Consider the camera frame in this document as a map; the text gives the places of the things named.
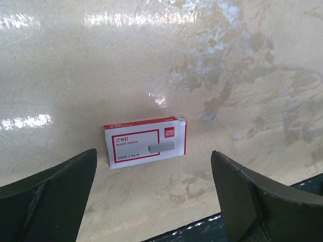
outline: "box label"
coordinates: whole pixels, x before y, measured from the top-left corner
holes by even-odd
[[[148,150],[149,145],[159,144],[159,130],[120,134],[111,138],[116,163],[160,155],[151,154]]]
[[[171,138],[175,136],[175,127],[165,128],[165,138]]]

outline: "marble surface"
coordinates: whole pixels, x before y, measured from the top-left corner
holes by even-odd
[[[321,173],[322,38],[319,0],[2,1],[0,185],[96,148],[78,241],[141,241],[220,211],[212,150]],[[103,125],[169,115],[186,156],[109,170]]]

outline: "cardboard box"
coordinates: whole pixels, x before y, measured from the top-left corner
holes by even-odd
[[[185,155],[186,127],[183,117],[105,125],[110,169]]]

